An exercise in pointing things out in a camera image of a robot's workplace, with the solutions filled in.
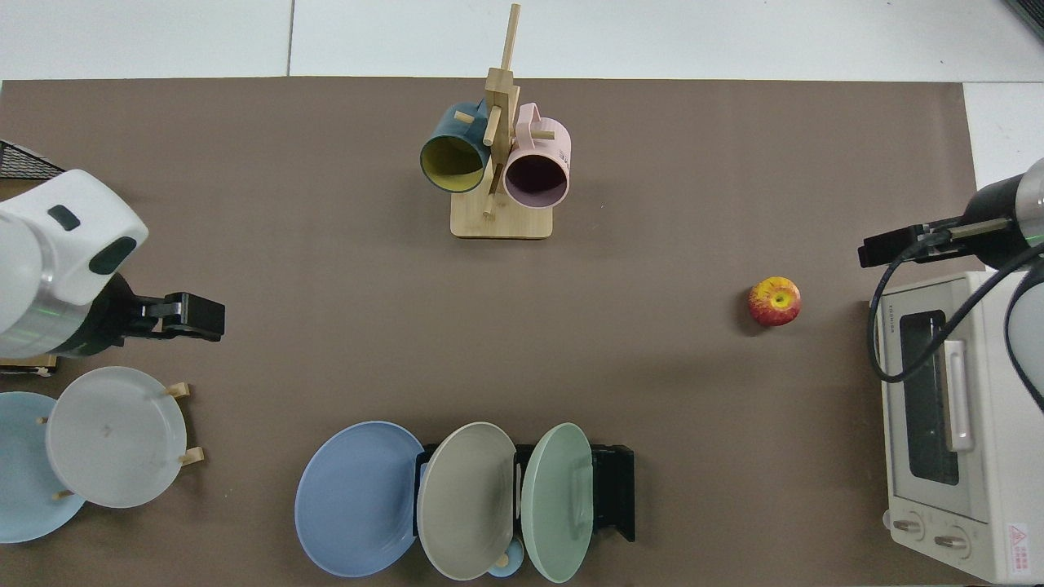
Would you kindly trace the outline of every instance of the apple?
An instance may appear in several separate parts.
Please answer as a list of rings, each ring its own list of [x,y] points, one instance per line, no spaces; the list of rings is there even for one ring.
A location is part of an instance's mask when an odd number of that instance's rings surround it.
[[[746,307],[761,326],[783,326],[798,318],[801,291],[785,277],[769,277],[751,288]]]

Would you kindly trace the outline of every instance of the mug rack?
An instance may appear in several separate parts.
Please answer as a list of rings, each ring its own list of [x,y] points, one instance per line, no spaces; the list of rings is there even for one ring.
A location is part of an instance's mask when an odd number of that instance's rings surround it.
[[[512,150],[519,87],[512,72],[519,4],[512,4],[500,67],[491,67],[485,77],[489,124],[483,144],[491,148],[482,181],[471,191],[451,194],[450,232],[459,238],[541,239],[551,236],[550,208],[532,209],[518,204],[504,190],[503,169]]]
[[[413,536],[417,529],[417,499],[421,489],[421,473],[424,465],[431,461],[438,444],[424,445],[424,451],[417,455],[413,467]],[[516,536],[522,535],[521,503],[522,478],[525,476],[529,457],[536,445],[515,445],[515,506],[514,520]],[[592,533],[606,527],[615,529],[627,542],[635,541],[635,451],[623,445],[591,445],[594,471],[594,526]]]

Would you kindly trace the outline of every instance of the blue mug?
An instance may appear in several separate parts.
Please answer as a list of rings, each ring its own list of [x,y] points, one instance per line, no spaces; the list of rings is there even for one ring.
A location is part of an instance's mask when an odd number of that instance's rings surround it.
[[[482,144],[489,120],[485,100],[451,105],[421,148],[424,175],[449,192],[475,189],[490,161],[490,147]]]

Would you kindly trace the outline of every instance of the wire basket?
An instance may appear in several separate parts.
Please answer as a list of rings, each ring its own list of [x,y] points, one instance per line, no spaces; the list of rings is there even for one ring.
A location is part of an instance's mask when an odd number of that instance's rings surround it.
[[[0,180],[46,181],[65,169],[23,147],[0,141]]]

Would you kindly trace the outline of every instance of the light blue plate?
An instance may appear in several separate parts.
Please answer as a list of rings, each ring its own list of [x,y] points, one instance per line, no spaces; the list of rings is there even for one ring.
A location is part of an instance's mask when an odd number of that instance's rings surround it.
[[[499,566],[501,561],[497,561],[498,564],[490,567],[490,570],[487,572],[498,579],[504,579],[515,574],[522,568],[522,561],[525,560],[525,548],[522,547],[522,543],[519,542],[517,537],[512,538],[512,543],[507,545],[507,551],[504,555],[507,557],[507,564]]]
[[[65,489],[47,461],[47,425],[54,400],[40,394],[0,394],[0,544],[40,538],[62,527],[84,498],[52,496]]]
[[[305,467],[293,503],[308,557],[337,577],[366,577],[413,544],[413,467],[423,451],[408,430],[362,422],[328,440]]]

